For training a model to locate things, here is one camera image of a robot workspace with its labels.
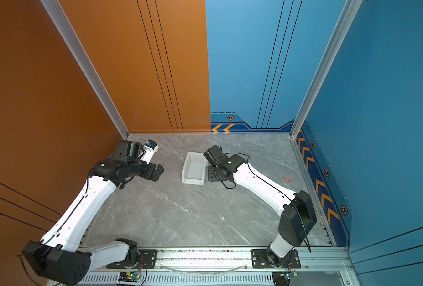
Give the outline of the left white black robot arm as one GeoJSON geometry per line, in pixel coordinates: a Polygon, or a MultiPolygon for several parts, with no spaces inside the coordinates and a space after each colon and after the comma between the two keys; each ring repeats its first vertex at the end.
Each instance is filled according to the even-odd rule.
{"type": "Polygon", "coordinates": [[[143,258],[133,240],[117,238],[97,247],[82,247],[81,239],[107,198],[135,177],[158,181],[164,168],[151,162],[159,146],[121,140],[115,153],[97,162],[83,188],[57,223],[40,241],[30,241],[18,255],[22,267],[30,266],[40,277],[57,285],[75,286],[88,272],[119,264],[142,266],[143,258]]]}

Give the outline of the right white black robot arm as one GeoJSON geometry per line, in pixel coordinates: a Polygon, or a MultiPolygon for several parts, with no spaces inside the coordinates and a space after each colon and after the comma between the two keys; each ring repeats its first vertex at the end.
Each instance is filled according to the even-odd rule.
{"type": "Polygon", "coordinates": [[[278,233],[266,249],[271,267],[288,264],[291,252],[302,243],[311,249],[308,234],[318,218],[307,192],[296,193],[272,181],[250,163],[251,157],[246,154],[224,153],[222,147],[214,145],[203,155],[210,163],[213,181],[221,182],[227,189],[231,189],[227,182],[248,189],[279,215],[278,233]]]}

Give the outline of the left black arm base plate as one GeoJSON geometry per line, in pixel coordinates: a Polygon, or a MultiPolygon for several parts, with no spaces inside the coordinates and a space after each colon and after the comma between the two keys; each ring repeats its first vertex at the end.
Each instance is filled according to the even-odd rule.
{"type": "Polygon", "coordinates": [[[135,260],[126,259],[106,265],[106,269],[154,269],[157,261],[158,250],[138,250],[135,260]]]}

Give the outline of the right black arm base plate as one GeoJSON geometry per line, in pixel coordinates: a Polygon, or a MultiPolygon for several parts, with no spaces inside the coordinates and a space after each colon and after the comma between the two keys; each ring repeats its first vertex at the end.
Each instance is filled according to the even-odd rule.
{"type": "Polygon", "coordinates": [[[278,257],[269,249],[253,249],[251,250],[251,261],[255,269],[300,269],[302,267],[296,249],[290,250],[283,258],[278,257]]]}

